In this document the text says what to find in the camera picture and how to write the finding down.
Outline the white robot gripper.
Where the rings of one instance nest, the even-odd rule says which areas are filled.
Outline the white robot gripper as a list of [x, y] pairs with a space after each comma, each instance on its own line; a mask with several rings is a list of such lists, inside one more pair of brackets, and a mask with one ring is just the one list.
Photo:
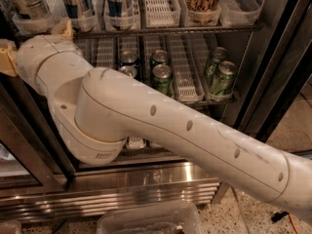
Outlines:
[[18, 50], [13, 41], [0, 39], [0, 72], [11, 77], [18, 74], [26, 84], [36, 89], [36, 76], [45, 60], [63, 52], [82, 55], [71, 41], [73, 28], [69, 17], [62, 18], [53, 27], [52, 33], [54, 35], [38, 35], [28, 39]]

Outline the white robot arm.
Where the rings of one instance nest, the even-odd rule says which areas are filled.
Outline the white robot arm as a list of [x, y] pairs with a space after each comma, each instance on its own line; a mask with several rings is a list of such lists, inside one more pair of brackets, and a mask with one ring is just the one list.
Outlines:
[[58, 30], [21, 46], [2, 40], [1, 71], [47, 99], [78, 160], [93, 164], [98, 153], [118, 155], [127, 137], [143, 137], [312, 224], [311, 160], [246, 136], [119, 71], [91, 66], [72, 41], [70, 21]]

